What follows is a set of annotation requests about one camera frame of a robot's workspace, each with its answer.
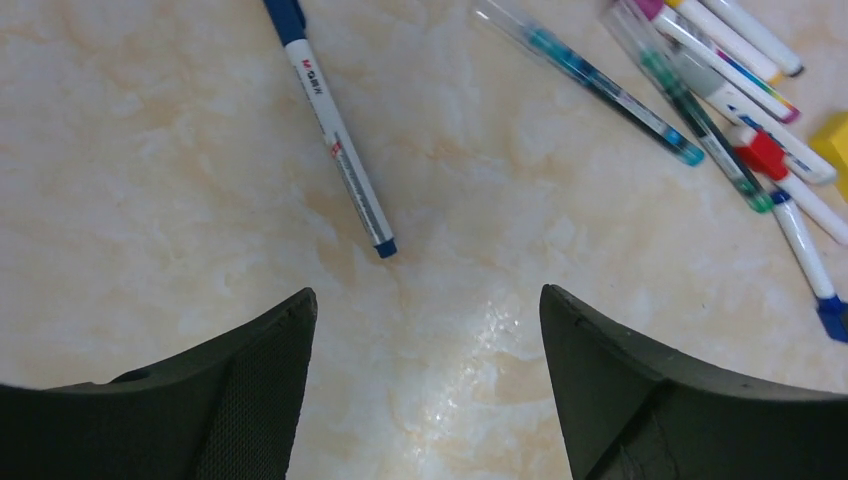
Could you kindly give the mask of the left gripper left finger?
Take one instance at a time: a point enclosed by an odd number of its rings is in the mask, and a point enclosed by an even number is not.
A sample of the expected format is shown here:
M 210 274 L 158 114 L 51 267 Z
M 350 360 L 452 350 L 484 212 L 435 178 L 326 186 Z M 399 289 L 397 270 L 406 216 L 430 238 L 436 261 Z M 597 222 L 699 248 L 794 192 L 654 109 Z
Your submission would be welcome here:
M 5 479 L 282 479 L 317 320 L 303 289 L 110 382 L 1 389 Z

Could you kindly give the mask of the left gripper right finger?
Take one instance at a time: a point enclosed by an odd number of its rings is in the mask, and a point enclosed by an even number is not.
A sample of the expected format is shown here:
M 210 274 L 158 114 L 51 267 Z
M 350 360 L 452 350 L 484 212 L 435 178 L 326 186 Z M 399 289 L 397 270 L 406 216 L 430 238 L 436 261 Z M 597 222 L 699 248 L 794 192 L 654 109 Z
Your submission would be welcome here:
M 845 395 L 720 368 L 556 285 L 539 315 L 574 478 L 846 477 Z

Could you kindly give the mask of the white marker blue tip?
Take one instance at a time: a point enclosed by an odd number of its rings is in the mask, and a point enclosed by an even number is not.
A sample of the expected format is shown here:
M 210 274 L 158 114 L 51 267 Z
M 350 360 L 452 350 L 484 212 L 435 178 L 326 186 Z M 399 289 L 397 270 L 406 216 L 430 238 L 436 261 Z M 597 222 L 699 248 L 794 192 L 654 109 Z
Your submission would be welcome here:
M 837 294 L 798 206 L 782 189 L 774 190 L 770 197 L 778 225 L 816 298 L 816 313 L 826 334 L 846 344 L 847 303 Z

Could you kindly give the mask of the blue thin pen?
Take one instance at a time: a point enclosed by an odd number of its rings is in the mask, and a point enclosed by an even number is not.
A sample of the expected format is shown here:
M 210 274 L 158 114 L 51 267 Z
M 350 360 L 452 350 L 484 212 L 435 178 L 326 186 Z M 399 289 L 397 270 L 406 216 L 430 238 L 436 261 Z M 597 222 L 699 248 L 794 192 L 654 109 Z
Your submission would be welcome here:
M 475 1 L 473 12 L 530 54 L 581 85 L 683 164 L 696 166 L 704 160 L 705 153 L 700 147 L 567 46 L 555 33 L 522 8 L 507 1 Z

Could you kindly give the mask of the dark blue marker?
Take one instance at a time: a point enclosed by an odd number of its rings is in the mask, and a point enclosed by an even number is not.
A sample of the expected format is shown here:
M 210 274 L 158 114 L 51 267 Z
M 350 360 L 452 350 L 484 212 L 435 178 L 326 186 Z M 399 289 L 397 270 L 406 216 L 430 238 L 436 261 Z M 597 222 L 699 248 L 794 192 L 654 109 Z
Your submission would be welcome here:
M 264 6 L 307 95 L 360 221 L 377 255 L 397 253 L 394 233 L 355 149 L 317 57 L 308 41 L 306 17 L 291 0 L 265 0 Z

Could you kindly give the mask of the green thin pen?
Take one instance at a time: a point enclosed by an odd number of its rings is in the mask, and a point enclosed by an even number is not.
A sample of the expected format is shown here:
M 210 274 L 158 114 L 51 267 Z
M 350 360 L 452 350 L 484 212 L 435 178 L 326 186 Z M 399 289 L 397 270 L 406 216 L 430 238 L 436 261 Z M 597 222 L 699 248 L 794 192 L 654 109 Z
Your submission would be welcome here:
M 753 172 L 738 158 L 718 126 L 703 110 L 669 58 L 665 39 L 632 1 L 614 1 L 601 21 L 628 57 L 653 83 L 700 146 L 713 159 L 748 206 L 766 213 L 773 202 Z

